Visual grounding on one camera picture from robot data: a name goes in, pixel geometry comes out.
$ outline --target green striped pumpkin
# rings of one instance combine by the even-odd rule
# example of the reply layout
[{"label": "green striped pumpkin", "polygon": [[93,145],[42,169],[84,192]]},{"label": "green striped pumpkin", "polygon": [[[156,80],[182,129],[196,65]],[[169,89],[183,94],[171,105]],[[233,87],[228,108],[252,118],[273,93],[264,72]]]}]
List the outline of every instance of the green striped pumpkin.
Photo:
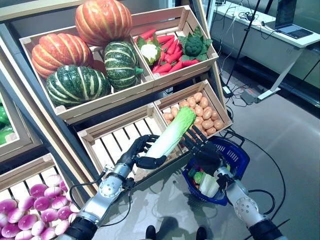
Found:
[{"label": "green striped pumpkin", "polygon": [[140,83],[137,75],[143,73],[138,66],[138,55],[127,41],[110,42],[104,49],[106,75],[115,91]]},{"label": "green striped pumpkin", "polygon": [[65,65],[46,80],[49,97],[56,106],[70,108],[110,94],[103,73],[86,66]]}]

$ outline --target laptop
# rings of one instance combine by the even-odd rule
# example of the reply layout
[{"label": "laptop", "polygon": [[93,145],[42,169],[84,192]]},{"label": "laptop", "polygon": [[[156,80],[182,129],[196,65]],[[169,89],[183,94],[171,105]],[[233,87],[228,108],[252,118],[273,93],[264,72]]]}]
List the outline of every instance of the laptop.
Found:
[{"label": "laptop", "polygon": [[294,39],[300,39],[313,34],[312,31],[293,24],[296,5],[297,0],[279,0],[275,21],[268,22],[266,25],[278,33],[285,34]]}]

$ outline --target shoe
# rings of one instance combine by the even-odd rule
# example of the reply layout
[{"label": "shoe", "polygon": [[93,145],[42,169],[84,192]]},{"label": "shoe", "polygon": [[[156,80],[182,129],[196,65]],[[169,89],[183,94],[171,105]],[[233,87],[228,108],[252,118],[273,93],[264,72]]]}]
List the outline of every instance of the shoe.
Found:
[{"label": "shoe", "polygon": [[151,240],[156,240],[156,229],[154,226],[150,225],[147,227],[147,229],[145,231],[145,238],[151,239]]},{"label": "shoe", "polygon": [[195,240],[206,240],[207,239],[207,231],[204,227],[199,227],[198,231],[196,231]]}]

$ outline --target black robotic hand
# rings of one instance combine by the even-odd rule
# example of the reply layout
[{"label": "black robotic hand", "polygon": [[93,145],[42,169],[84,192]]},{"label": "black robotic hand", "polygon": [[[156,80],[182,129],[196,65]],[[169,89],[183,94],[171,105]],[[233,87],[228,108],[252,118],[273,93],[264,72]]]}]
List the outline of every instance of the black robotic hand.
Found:
[{"label": "black robotic hand", "polygon": [[156,169],[160,167],[167,159],[165,155],[160,158],[138,156],[139,153],[146,153],[151,147],[151,144],[149,143],[154,143],[158,137],[158,135],[150,134],[137,138],[129,150],[120,157],[118,162],[126,163],[131,168],[134,166],[134,164],[136,164],[138,168],[142,169]]},{"label": "black robotic hand", "polygon": [[196,127],[192,126],[196,134],[188,129],[187,132],[195,139],[195,142],[184,134],[184,140],[181,142],[195,156],[196,163],[207,173],[213,176],[213,173],[220,167],[226,167],[226,160],[216,146],[208,141],[207,137]]}]

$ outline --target blue basket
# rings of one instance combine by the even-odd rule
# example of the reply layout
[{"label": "blue basket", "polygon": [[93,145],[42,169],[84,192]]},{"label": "blue basket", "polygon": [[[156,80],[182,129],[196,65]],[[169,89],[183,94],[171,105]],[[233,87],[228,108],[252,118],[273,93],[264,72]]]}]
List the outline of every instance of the blue basket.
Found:
[{"label": "blue basket", "polygon": [[[224,138],[226,135],[231,134],[242,140],[241,144],[238,145],[235,142]],[[230,165],[230,172],[237,179],[241,179],[245,173],[245,170],[249,164],[250,158],[247,153],[241,148],[245,139],[239,136],[236,133],[227,131],[224,137],[213,136],[209,139],[209,141],[213,142],[217,149],[223,154],[225,160]],[[192,158],[189,163],[186,165],[182,175],[186,180],[186,183],[189,186],[189,191],[196,198],[209,203],[219,204],[219,205],[227,205],[228,199],[225,194],[219,189],[219,191],[214,195],[214,197],[207,197],[203,195],[192,183],[192,178],[188,176],[189,171],[194,166],[196,159]]]}]

